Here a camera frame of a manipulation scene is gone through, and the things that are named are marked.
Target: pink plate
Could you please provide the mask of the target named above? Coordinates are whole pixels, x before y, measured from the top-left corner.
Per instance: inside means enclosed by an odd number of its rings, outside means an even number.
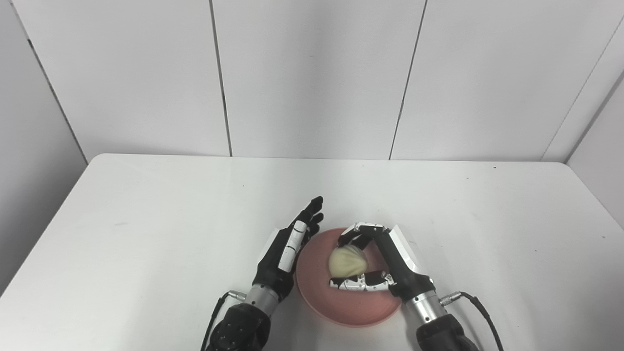
[[[297,261],[297,286],[308,305],[332,322],[347,327],[368,327],[381,323],[399,309],[399,298],[388,291],[356,292],[329,287],[331,276],[327,261],[344,230],[336,228],[316,234],[303,247]],[[371,243],[364,254],[369,271],[388,271],[377,246]]]

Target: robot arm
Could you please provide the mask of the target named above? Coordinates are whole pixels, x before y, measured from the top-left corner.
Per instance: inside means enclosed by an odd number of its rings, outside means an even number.
[[[314,198],[288,227],[277,233],[258,263],[249,293],[231,292],[243,302],[227,310],[210,335],[207,349],[204,344],[201,351],[259,351],[264,347],[271,329],[271,314],[295,284],[293,275],[299,251],[319,231],[322,207],[323,198]]]
[[[370,241],[379,248],[389,273],[377,271],[343,279],[332,278],[329,285],[360,291],[386,288],[400,297],[419,321],[416,337],[422,351],[477,351],[474,343],[464,335],[461,324],[444,308],[461,295],[438,298],[433,280],[419,271],[416,256],[398,227],[390,230],[383,225],[359,222],[341,234],[338,247],[351,244],[364,249]]]

